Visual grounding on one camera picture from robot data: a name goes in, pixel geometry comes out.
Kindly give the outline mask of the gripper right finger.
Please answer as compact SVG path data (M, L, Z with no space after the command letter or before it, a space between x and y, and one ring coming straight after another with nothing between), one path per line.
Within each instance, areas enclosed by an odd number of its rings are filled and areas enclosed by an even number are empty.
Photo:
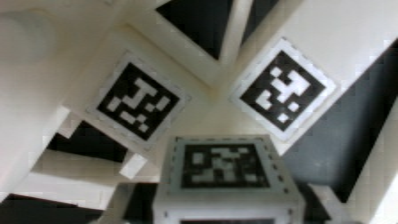
M304 224L363 224L352 218L327 185L308 183L301 186L301 191L306 199Z

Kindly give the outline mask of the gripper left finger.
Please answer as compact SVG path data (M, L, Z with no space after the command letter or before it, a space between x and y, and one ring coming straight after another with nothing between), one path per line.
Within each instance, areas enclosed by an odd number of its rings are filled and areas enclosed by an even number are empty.
M96 224L155 224L155 183L121 183Z

